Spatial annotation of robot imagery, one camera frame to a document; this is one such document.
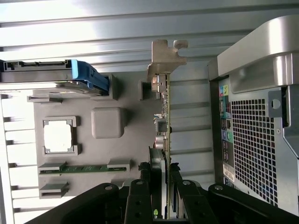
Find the hard disk with blue bracket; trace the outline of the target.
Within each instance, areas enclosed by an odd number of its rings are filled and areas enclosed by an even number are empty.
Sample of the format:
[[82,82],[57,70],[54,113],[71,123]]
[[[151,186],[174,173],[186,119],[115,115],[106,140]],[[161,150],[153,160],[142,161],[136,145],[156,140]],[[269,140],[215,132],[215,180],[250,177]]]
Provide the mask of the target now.
[[87,62],[0,60],[0,92],[32,91],[33,98],[88,98],[109,95],[108,77]]

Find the open black PC case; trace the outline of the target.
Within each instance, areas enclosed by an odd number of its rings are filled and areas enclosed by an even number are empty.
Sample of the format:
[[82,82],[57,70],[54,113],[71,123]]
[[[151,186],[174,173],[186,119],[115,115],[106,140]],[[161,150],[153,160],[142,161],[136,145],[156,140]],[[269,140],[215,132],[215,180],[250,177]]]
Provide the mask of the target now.
[[207,71],[223,182],[299,216],[299,14],[265,22]]

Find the green RAM stick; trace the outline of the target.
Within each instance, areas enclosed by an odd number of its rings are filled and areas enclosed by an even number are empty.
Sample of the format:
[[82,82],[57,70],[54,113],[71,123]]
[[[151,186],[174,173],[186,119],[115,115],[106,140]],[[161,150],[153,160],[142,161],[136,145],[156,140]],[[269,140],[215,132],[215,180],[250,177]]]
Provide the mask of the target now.
[[100,172],[125,172],[126,167],[108,167],[108,165],[62,165],[60,167],[43,168],[39,170],[41,175],[62,175],[78,173],[100,173]]

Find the silver CPU chip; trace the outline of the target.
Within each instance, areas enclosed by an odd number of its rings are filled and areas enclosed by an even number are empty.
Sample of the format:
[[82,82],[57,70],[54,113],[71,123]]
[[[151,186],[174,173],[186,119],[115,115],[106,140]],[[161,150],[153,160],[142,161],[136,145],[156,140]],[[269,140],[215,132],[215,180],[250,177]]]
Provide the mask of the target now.
[[66,153],[72,147],[71,126],[68,124],[46,125],[44,146],[52,153]]

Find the grey parts rack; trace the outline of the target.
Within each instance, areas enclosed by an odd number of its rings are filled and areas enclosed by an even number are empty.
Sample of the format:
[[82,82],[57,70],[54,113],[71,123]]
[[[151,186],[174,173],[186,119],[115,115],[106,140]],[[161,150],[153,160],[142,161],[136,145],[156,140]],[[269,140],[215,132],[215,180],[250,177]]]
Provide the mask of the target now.
[[[121,183],[138,176],[138,165],[149,160],[156,138],[154,115],[161,101],[141,72],[108,75],[109,96],[47,98],[34,103],[39,197],[77,196],[101,183]],[[44,146],[46,125],[71,126],[72,147],[66,153]],[[41,175],[43,168],[62,165],[126,167],[125,172]]]

